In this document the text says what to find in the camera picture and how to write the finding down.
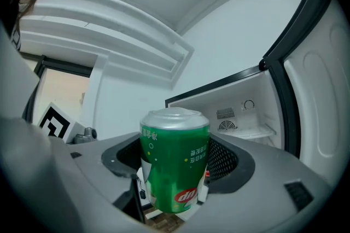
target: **vent grille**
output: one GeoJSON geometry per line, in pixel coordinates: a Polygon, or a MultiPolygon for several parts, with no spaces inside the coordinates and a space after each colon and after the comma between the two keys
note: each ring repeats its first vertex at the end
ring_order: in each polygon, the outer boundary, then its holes
{"type": "Polygon", "coordinates": [[[218,119],[226,119],[226,118],[232,118],[232,117],[235,117],[233,108],[225,108],[217,111],[218,119]]]}
{"type": "Polygon", "coordinates": [[[225,120],[225,121],[220,123],[218,130],[219,131],[232,130],[232,129],[236,129],[236,128],[237,128],[236,125],[232,121],[225,120]]]}

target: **black mesh grille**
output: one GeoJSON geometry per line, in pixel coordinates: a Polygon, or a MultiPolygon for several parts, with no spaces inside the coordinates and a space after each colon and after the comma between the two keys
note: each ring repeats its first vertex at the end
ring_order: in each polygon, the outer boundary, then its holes
{"type": "Polygon", "coordinates": [[[231,173],[238,164],[236,155],[217,141],[210,140],[208,170],[211,182],[231,173]]]}
{"type": "Polygon", "coordinates": [[[141,143],[140,139],[133,141],[125,148],[118,151],[116,158],[123,164],[135,169],[136,171],[141,165],[141,143]]]}

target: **soda can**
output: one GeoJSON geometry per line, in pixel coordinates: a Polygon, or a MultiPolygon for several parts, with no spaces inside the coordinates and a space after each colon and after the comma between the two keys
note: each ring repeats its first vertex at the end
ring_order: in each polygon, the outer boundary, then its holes
{"type": "Polygon", "coordinates": [[[149,112],[140,126],[148,200],[165,213],[190,209],[207,166],[209,120],[194,110],[166,108],[149,112]]]}

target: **white shelf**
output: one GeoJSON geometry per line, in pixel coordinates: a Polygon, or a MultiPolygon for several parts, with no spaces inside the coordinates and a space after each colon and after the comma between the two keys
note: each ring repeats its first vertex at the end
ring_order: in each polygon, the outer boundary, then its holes
{"type": "Polygon", "coordinates": [[[235,130],[218,131],[221,134],[234,136],[242,139],[257,139],[274,136],[276,132],[269,126],[259,125],[252,127],[237,128],[235,130]]]}

